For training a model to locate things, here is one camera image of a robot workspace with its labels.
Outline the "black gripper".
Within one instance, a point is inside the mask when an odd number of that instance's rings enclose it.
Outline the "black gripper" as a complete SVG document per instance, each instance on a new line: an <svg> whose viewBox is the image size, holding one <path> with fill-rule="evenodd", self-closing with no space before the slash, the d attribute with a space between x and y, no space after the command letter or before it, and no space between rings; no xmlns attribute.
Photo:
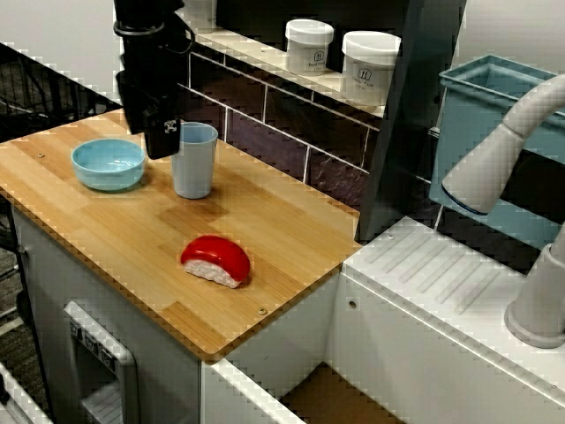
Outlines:
<svg viewBox="0 0 565 424"><path fill-rule="evenodd" d="M156 37L125 37L123 45L124 69L117 84L130 130L145 134L150 159L174 155L181 128L176 107L179 55Z"/></svg>

